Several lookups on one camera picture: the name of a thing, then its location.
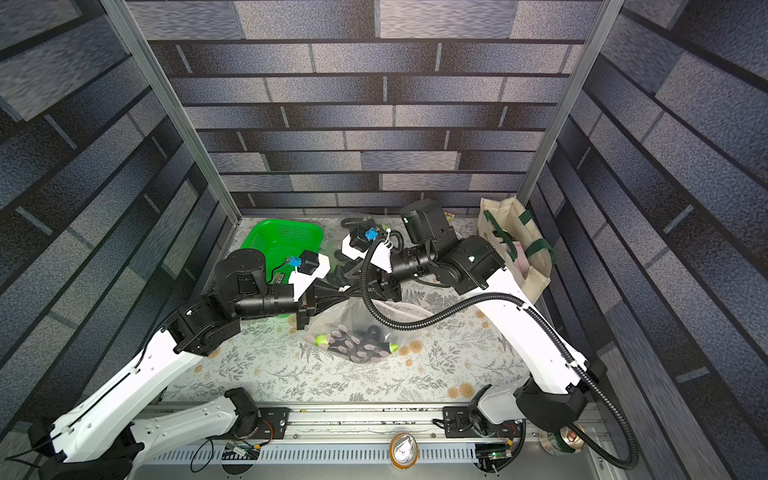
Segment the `clear pink-dotted zip-top bag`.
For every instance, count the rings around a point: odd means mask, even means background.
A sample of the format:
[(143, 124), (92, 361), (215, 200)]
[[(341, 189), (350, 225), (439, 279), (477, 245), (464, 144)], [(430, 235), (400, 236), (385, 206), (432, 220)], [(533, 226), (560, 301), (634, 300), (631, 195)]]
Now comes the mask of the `clear pink-dotted zip-top bag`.
[(371, 215), (342, 218), (340, 221), (340, 226), (349, 232), (355, 230), (358, 227), (363, 227), (365, 230), (376, 228), (381, 231), (385, 231), (390, 228), (389, 224), (386, 224), (381, 219), (376, 219)]

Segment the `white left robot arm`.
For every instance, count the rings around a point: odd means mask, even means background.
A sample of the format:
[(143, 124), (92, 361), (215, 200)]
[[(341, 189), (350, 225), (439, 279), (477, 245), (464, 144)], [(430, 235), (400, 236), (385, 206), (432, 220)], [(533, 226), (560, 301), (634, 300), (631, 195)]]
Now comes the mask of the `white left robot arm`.
[(29, 439), (46, 460), (42, 479), (126, 479), (134, 468), (195, 440), (246, 440), (264, 426), (251, 395), (234, 388), (196, 407), (138, 419), (178, 376), (241, 332), (244, 320), (315, 312), (313, 288), (330, 271), (327, 256), (289, 260), (285, 284), (272, 284), (264, 254), (238, 249), (214, 268), (212, 289), (173, 311), (141, 351), (94, 394)]

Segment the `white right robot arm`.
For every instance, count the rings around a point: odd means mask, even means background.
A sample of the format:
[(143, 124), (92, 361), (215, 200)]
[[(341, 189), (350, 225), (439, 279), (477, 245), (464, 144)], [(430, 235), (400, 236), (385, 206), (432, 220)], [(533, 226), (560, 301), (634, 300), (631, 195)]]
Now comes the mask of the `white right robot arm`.
[(587, 392), (604, 374), (592, 367), (546, 321), (523, 294), (512, 271), (484, 238), (459, 238), (440, 204), (425, 199), (409, 204), (402, 221), (412, 247), (393, 251), (392, 231), (364, 226), (352, 234), (350, 245), (363, 253), (361, 283), (370, 279), (399, 284), (433, 275), (460, 295), (459, 303), (425, 319), (403, 323), (386, 317), (362, 292), (366, 308), (393, 330), (419, 330), (439, 323), (471, 306), (477, 307), (525, 363), (523, 383), (491, 385), (469, 406), (469, 421), (480, 435), (508, 420), (525, 419), (540, 429), (557, 432), (574, 427), (587, 405)]

